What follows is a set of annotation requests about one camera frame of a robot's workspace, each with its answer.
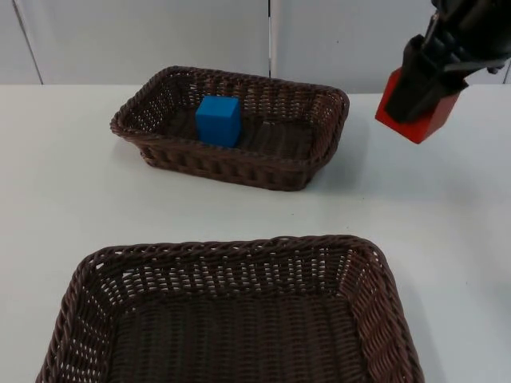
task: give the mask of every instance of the woven basket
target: woven basket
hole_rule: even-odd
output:
[[[206,95],[238,97],[236,148],[197,139]],[[349,109],[338,89],[210,69],[170,67],[115,115],[112,131],[155,167],[273,190],[304,188],[334,155]]]
[[[424,379],[385,257],[340,235],[90,255],[36,380],[71,381]]]

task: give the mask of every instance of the white table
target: white table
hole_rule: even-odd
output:
[[[150,168],[109,131],[132,86],[0,87],[0,366],[33,381],[76,265],[108,245],[347,233],[386,253],[426,380],[511,376],[511,86],[474,86],[416,146],[351,96],[304,191]]]

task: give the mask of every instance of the blue cube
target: blue cube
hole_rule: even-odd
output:
[[[195,121],[202,142],[233,148],[241,130],[240,102],[234,97],[206,96]]]

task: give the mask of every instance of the red block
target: red block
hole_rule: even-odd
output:
[[[396,70],[390,75],[390,79],[383,94],[383,98],[378,107],[378,111],[376,112],[376,120],[385,124],[415,144],[420,144],[446,123],[450,113],[454,108],[454,105],[456,104],[456,101],[460,96],[460,93],[443,98],[438,103],[436,108],[425,113],[424,116],[415,122],[399,124],[387,114],[385,106],[390,99],[390,95],[394,91],[396,84],[398,83],[400,75],[401,69]]]

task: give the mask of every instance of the basket bottom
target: basket bottom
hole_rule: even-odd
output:
[[[243,116],[236,147],[283,159],[306,160],[312,146],[312,127],[302,121]],[[160,127],[165,136],[198,140],[195,109],[180,110]]]
[[[342,297],[147,298],[114,337],[109,383],[370,381]]]

